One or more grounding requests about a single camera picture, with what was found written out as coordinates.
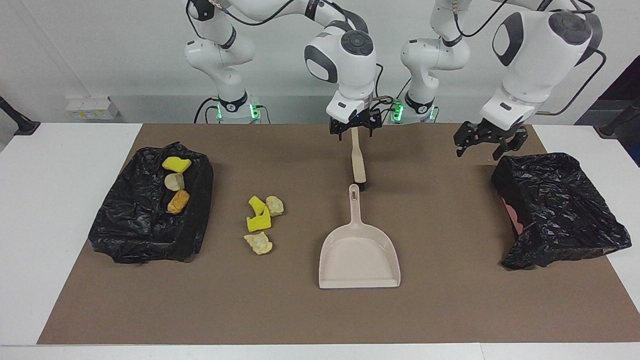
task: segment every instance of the yellow food piece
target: yellow food piece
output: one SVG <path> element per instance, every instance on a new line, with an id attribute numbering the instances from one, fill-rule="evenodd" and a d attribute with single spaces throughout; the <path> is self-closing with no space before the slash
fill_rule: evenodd
<path id="1" fill-rule="evenodd" d="M 265 230 L 271 227 L 271 215 L 269 214 L 269 208 L 265 206 L 262 215 L 258 215 L 255 218 L 246 218 L 246 227 L 249 232 L 252 233 L 258 230 Z"/>
<path id="2" fill-rule="evenodd" d="M 249 243 L 253 252 L 258 255 L 266 254 L 273 248 L 273 243 L 269 241 L 264 231 L 261 231 L 258 235 L 245 235 L 244 239 Z"/>
<path id="3" fill-rule="evenodd" d="M 173 172 L 183 173 L 187 168 L 191 166 L 191 160 L 189 159 L 180 159 L 177 156 L 170 156 L 164 160 L 162 163 L 162 167 L 171 170 Z"/>
<path id="4" fill-rule="evenodd" d="M 282 215 L 284 212 L 284 204 L 282 204 L 282 200 L 275 196 L 267 197 L 267 208 L 269 208 L 269 213 L 272 217 Z"/>
<path id="5" fill-rule="evenodd" d="M 178 190 L 178 192 L 173 196 L 173 199 L 169 202 L 169 205 L 166 206 L 166 210 L 174 215 L 179 214 L 185 206 L 187 206 L 188 202 L 189 193 L 185 190 Z"/>
<path id="6" fill-rule="evenodd" d="M 169 174 L 164 178 L 164 185 L 171 191 L 178 191 L 184 189 L 184 176 L 179 172 Z"/>
<path id="7" fill-rule="evenodd" d="M 249 205 L 251 205 L 251 207 L 253 208 L 253 212 L 255 213 L 255 216 L 262 214 L 264 212 L 264 206 L 266 206 L 262 202 L 262 200 L 258 199 L 257 196 L 254 196 L 251 199 L 249 199 Z"/>

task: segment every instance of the gray joint cap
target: gray joint cap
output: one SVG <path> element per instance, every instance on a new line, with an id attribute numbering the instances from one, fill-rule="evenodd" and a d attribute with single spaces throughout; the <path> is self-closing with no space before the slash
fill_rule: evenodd
<path id="1" fill-rule="evenodd" d="M 340 39 L 340 43 L 349 54 L 367 56 L 373 53 L 373 40 L 364 31 L 347 31 Z"/>
<path id="2" fill-rule="evenodd" d="M 567 44 L 582 45 L 591 37 L 589 24 L 583 18 L 568 11 L 551 15 L 549 26 Z"/>

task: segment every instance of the dustpan handle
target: dustpan handle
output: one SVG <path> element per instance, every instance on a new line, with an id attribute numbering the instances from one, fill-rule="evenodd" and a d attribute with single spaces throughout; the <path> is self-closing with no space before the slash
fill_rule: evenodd
<path id="1" fill-rule="evenodd" d="M 349 186 L 349 205 L 351 206 L 351 224 L 362 224 L 360 218 L 360 188 L 356 184 Z"/>

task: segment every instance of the white wall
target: white wall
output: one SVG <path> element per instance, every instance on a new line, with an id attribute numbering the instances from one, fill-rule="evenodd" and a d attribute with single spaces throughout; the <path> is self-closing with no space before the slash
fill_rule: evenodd
<path id="1" fill-rule="evenodd" d="M 573 124 L 640 54 L 640 1 L 592 2 L 604 24 L 601 49 L 609 61 L 569 111 L 555 118 L 533 117 L 533 123 Z M 433 1 L 339 3 L 368 22 L 379 62 L 386 68 L 381 91 L 395 95 L 408 78 L 399 59 L 402 44 L 411 38 L 435 36 L 429 27 Z M 475 0 L 464 28 L 476 29 L 497 5 Z M 493 30 L 516 9 L 505 6 L 485 31 L 469 40 L 472 57 L 467 67 L 439 72 L 439 121 L 479 120 L 480 107 L 504 73 L 491 50 Z M 304 46 L 318 34 L 319 26 L 293 15 L 258 28 L 237 28 L 257 45 L 254 61 L 239 67 L 249 91 L 272 99 L 302 95 L 300 101 L 291 98 L 289 108 L 278 111 L 279 117 L 286 118 L 281 121 L 296 122 L 301 117 L 324 121 L 322 113 L 303 114 L 308 96 L 335 91 L 309 75 L 302 58 Z M 112 96 L 128 122 L 188 121 L 195 109 L 186 107 L 193 102 L 187 96 L 215 93 L 211 81 L 184 59 L 184 44 L 194 37 L 179 0 L 3 0 L 0 94 L 25 115 L 43 122 L 71 120 L 64 112 L 65 98 L 84 94 Z M 543 110 L 561 108 L 597 65 L 598 56 L 594 56 L 576 68 Z"/>

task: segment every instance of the black bag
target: black bag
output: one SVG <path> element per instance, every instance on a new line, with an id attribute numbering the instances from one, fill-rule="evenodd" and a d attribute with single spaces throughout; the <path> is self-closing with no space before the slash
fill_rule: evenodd
<path id="1" fill-rule="evenodd" d="M 502 262 L 507 268 L 596 258 L 631 246 L 625 227 L 567 154 L 505 156 L 492 182 L 516 234 Z"/>
<path id="2" fill-rule="evenodd" d="M 187 206 L 178 215 L 167 212 L 175 192 L 164 185 L 172 172 L 162 167 L 170 156 L 190 159 L 184 172 Z M 162 149 L 144 147 L 122 170 L 98 210 L 89 232 L 93 249 L 116 263 L 150 260 L 185 261 L 200 252 L 209 221 L 213 168 L 206 155 L 180 143 Z"/>

